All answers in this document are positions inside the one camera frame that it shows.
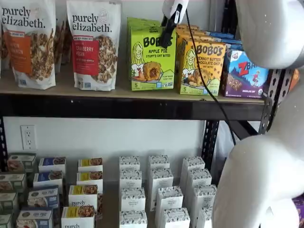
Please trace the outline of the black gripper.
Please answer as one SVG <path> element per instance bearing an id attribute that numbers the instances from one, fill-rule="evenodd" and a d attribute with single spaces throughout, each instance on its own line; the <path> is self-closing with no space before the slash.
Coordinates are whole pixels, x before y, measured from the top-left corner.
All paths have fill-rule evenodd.
<path id="1" fill-rule="evenodd" d="M 161 27 L 161 46 L 167 48 L 172 45 L 172 34 L 181 23 L 185 15 L 185 3 L 165 3 L 164 16 Z"/>

